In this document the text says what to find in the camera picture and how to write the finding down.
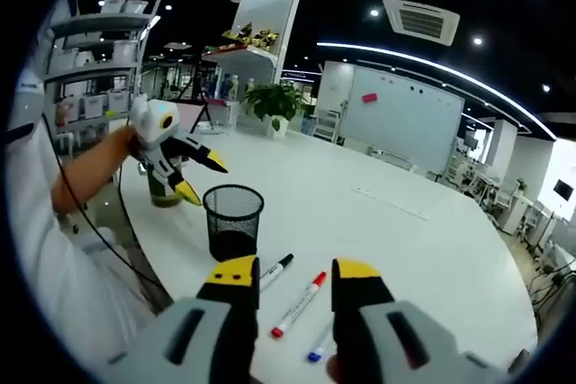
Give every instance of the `human arm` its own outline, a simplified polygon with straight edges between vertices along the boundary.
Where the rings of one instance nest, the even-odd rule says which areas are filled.
[[[130,142],[134,135],[132,126],[121,127],[98,145],[64,165],[68,183],[80,204],[93,198],[120,168],[130,154]],[[62,174],[53,184],[51,196],[52,206],[58,214],[68,214],[77,209]]]

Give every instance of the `led light strip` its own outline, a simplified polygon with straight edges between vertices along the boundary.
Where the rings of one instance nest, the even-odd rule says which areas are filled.
[[[287,81],[302,81],[303,83],[315,83],[314,80],[307,80],[305,78],[293,78],[291,76],[283,76],[281,78],[281,80],[287,80]]]
[[[466,114],[466,113],[464,113],[464,112],[462,113],[462,115],[463,115],[465,118],[470,119],[471,121],[475,121],[476,123],[480,123],[482,126],[485,126],[485,127],[488,128],[489,130],[494,130],[494,128],[493,128],[492,126],[488,126],[488,125],[487,125],[486,123],[484,123],[483,121],[479,121],[478,119],[475,119],[474,117],[469,116],[468,114]]]
[[[450,67],[445,67],[444,65],[440,65],[438,63],[431,62],[430,60],[426,60],[424,58],[417,58],[416,56],[411,56],[410,54],[399,53],[397,51],[390,51],[389,49],[377,49],[375,47],[365,47],[362,45],[352,45],[352,44],[338,44],[335,42],[318,42],[317,45],[319,47],[332,47],[336,49],[360,49],[362,51],[372,51],[373,53],[380,53],[380,54],[387,54],[389,56],[396,56],[397,58],[405,58],[407,60],[412,60],[414,62],[422,63],[424,65],[428,65],[429,67],[435,67],[436,69],[440,69],[441,71],[447,72],[448,74],[452,74],[453,76],[457,76],[466,80],[473,85],[477,85],[482,89],[490,92],[491,94],[498,96],[502,101],[512,105],[516,108],[519,112],[527,116],[531,121],[533,121],[536,125],[538,125],[542,130],[550,136],[551,139],[557,140],[557,137],[549,130],[546,125],[544,125],[534,114],[529,112],[526,108],[522,105],[514,101],[513,99],[509,98],[502,92],[490,87],[489,85],[484,84],[482,81],[478,81],[476,78],[463,74],[460,71],[456,71]]]
[[[309,76],[321,76],[320,72],[309,72],[309,71],[296,71],[294,69],[283,69],[282,72],[293,72],[294,74],[308,74]]]

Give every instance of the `blue marker cap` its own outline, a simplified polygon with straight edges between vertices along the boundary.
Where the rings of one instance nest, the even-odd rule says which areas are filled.
[[[318,363],[320,360],[322,360],[322,356],[320,354],[316,354],[316,353],[308,354],[308,361],[309,362]]]

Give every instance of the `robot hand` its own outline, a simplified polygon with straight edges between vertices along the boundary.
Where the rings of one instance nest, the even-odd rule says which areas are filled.
[[[135,98],[130,120],[138,137],[138,157],[152,167],[154,177],[170,186],[184,200],[202,206],[192,185],[170,163],[170,159],[188,156],[214,171],[227,173],[228,170],[213,150],[194,141],[187,132],[180,129],[176,104],[156,99],[147,101],[146,97]]]

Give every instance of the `white wall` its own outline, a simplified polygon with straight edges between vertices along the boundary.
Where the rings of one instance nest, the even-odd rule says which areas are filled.
[[[538,200],[562,218],[573,219],[576,208],[576,142],[567,139],[556,140],[544,178]],[[554,192],[558,180],[569,184],[575,190],[568,202]]]
[[[354,66],[347,63],[326,62],[316,110],[335,110],[342,112],[340,104],[348,98],[354,82]]]
[[[499,179],[504,179],[508,171],[517,133],[518,128],[507,121],[497,121],[494,124],[486,165],[492,167],[490,173]]]
[[[542,190],[553,148],[553,141],[521,136],[516,138],[506,180],[524,179],[528,186],[525,195],[532,202],[538,199]]]

